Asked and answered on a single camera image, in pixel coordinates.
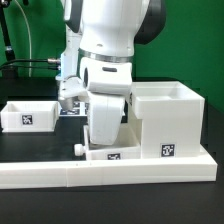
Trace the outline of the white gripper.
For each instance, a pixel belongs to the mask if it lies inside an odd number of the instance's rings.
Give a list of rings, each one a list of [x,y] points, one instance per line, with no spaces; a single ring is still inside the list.
[[[71,99],[87,102],[89,139],[93,144],[112,145],[119,132],[125,99],[132,85],[132,64],[103,62],[83,57],[78,76],[60,82],[59,102],[71,109]]]

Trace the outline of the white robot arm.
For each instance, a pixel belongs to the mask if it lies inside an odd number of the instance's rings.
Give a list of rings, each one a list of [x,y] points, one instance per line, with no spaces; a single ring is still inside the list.
[[[89,139],[115,142],[132,85],[136,44],[147,44],[165,26],[165,0],[61,0],[67,44],[61,55],[58,99],[89,104]]]

